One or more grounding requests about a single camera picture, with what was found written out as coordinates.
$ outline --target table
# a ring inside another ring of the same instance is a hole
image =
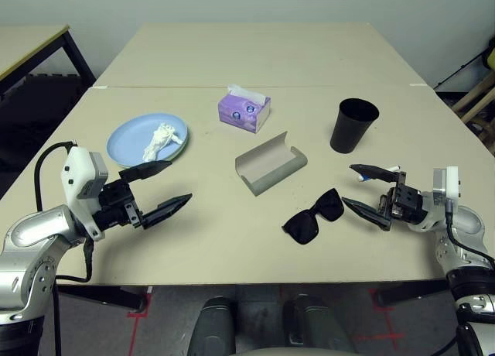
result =
[[[486,225],[485,245],[495,253],[494,160],[483,145],[429,87],[352,85],[260,88],[272,97],[272,113],[258,134],[218,120],[223,88],[91,88],[46,145],[77,139],[102,152],[110,178],[119,168],[105,142],[136,115],[166,111],[188,124],[190,142],[174,164],[148,180],[131,184],[136,202],[150,211],[160,202],[192,192],[193,198],[169,220],[146,231],[112,228],[96,244],[93,284],[172,285],[259,282],[363,282],[442,278],[434,259],[433,234],[417,234],[395,223],[389,232],[346,211],[330,223],[317,217],[319,236],[296,244],[281,226],[311,207],[326,190],[376,205],[387,183],[358,183],[352,163],[400,164],[407,184],[432,189],[433,168],[459,166],[461,204]],[[380,109],[354,152],[329,147],[338,104],[367,99]],[[308,157],[308,165],[254,197],[237,176],[236,156],[287,130],[287,145]],[[43,165],[45,208],[64,202],[60,171],[65,155]],[[35,210],[32,161],[0,200],[0,231]],[[84,275],[79,248],[69,251],[59,273]]]
[[[424,84],[369,23],[144,24],[97,80],[112,87]]]
[[[69,26],[0,26],[0,96],[46,58],[63,48],[83,84],[95,78],[72,36]]]

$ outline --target black cable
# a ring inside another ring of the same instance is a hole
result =
[[[88,282],[91,280],[93,275],[93,250],[94,250],[94,240],[90,235],[86,234],[86,241],[84,242],[83,252],[84,261],[86,262],[86,277],[76,277],[68,275],[57,275],[55,279],[59,280],[70,280],[75,282]]]
[[[53,283],[52,297],[53,297],[53,327],[55,330],[55,355],[61,356],[62,339],[60,336],[60,302],[59,302],[59,290],[56,287],[56,282]]]
[[[459,242],[456,240],[454,237],[454,234],[452,233],[452,219],[453,219],[453,205],[452,205],[452,200],[448,199],[447,202],[445,203],[445,222],[447,223],[447,235],[449,236],[450,242],[452,242],[454,245],[459,246],[460,248],[467,250],[468,252],[472,252],[473,254],[477,254],[485,258],[495,269],[495,259],[490,257],[488,254],[480,252],[479,250],[476,250],[474,248],[470,248],[469,246],[464,245],[463,243]]]
[[[34,195],[36,198],[36,209],[38,211],[43,211],[43,204],[41,202],[41,187],[39,185],[39,172],[41,171],[41,165],[43,164],[44,159],[55,149],[59,149],[60,147],[64,147],[67,153],[69,153],[70,149],[72,149],[76,144],[74,142],[59,142],[51,145],[47,148],[38,161],[36,161],[36,165],[34,167]]]
[[[445,346],[443,346],[442,348],[440,348],[434,354],[431,354],[431,356],[440,356],[441,354],[446,353],[450,348],[452,348],[452,346],[454,344],[456,344],[456,342],[457,342],[457,336],[455,336],[454,338],[452,338],[452,340],[448,344],[446,344]]]
[[[451,73],[448,77],[446,77],[445,79],[443,79],[442,81],[440,81],[438,84],[436,84],[436,86],[433,89],[436,89],[437,87],[439,87],[440,85],[442,85],[443,83],[445,83],[448,79],[450,79],[452,76],[454,76],[455,74],[457,74],[458,72],[460,72],[464,68],[468,67],[472,62],[474,62],[475,60],[477,60],[478,58],[480,58],[480,56],[482,56],[483,53],[485,53],[485,52],[486,52],[486,50],[484,50],[480,54],[475,55],[473,58],[471,58],[470,60],[468,60],[466,63],[461,64],[461,67],[456,72]]]

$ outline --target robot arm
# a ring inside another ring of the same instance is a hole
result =
[[[122,170],[105,184],[108,171],[97,152],[73,147],[61,172],[67,205],[30,214],[7,232],[0,254],[0,354],[37,355],[43,316],[63,254],[87,239],[99,241],[110,227],[151,227],[174,215],[192,194],[174,197],[143,214],[129,183],[153,176],[168,161]]]
[[[413,231],[435,233],[435,256],[457,306],[459,354],[495,354],[495,263],[483,245],[485,226],[480,216],[458,205],[457,167],[435,169],[432,192],[406,186],[404,172],[367,165],[350,168],[372,179],[395,182],[395,187],[381,196],[377,210],[342,197],[357,215],[385,231],[397,219]]]

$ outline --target black cup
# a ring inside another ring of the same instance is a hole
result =
[[[340,153],[352,152],[379,114],[378,108],[368,101],[344,99],[340,102],[339,116],[330,139],[332,148]]]

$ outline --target black sunglasses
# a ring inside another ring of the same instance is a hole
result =
[[[342,200],[335,188],[326,191],[310,209],[297,213],[282,228],[299,244],[307,244],[318,234],[317,213],[331,222],[343,214]]]

